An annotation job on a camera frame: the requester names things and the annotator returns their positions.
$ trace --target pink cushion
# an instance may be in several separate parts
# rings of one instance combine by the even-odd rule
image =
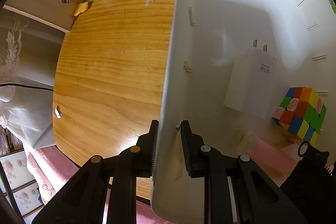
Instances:
[[[31,153],[29,153],[27,157],[27,169],[34,176],[37,184],[39,185],[42,201],[44,204],[46,204],[46,202],[50,201],[51,198],[56,194],[56,191],[40,169]]]
[[[55,146],[33,149],[25,143],[23,145],[26,153],[31,153],[56,192],[78,171],[78,167]]]
[[[106,224],[107,212],[109,209],[111,189],[107,189],[105,200],[104,216],[102,224]],[[147,204],[136,202],[136,224],[173,224],[158,217]]]

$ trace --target round wooden table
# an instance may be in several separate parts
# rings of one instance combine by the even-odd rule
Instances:
[[[175,0],[86,0],[60,51],[53,95],[55,141],[83,165],[135,145],[159,119]],[[151,179],[137,180],[150,198]]]

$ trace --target white plastic bin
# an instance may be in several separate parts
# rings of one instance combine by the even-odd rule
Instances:
[[[267,44],[278,60],[266,119],[223,106],[233,61],[254,39],[258,47]],[[154,212],[174,223],[203,223],[203,179],[191,179],[185,170],[175,131],[180,120],[189,120],[193,133],[225,155],[237,156],[231,140],[239,128],[276,145],[284,138],[271,116],[291,86],[328,91],[323,97],[328,114],[316,147],[330,151],[334,161],[335,53],[336,15],[328,0],[176,0],[155,158]],[[327,58],[312,60],[322,54]],[[185,61],[192,72],[184,70]]]

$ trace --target colorful cube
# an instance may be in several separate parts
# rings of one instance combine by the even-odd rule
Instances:
[[[287,140],[309,141],[314,146],[326,111],[325,104],[313,88],[290,88],[272,119]]]

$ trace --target lace curtain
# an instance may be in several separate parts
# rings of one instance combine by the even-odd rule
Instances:
[[[50,87],[60,44],[48,41],[52,35],[29,28],[29,21],[9,11],[0,12],[0,83]],[[0,125],[32,148],[54,145],[52,105],[51,91],[0,87]]]

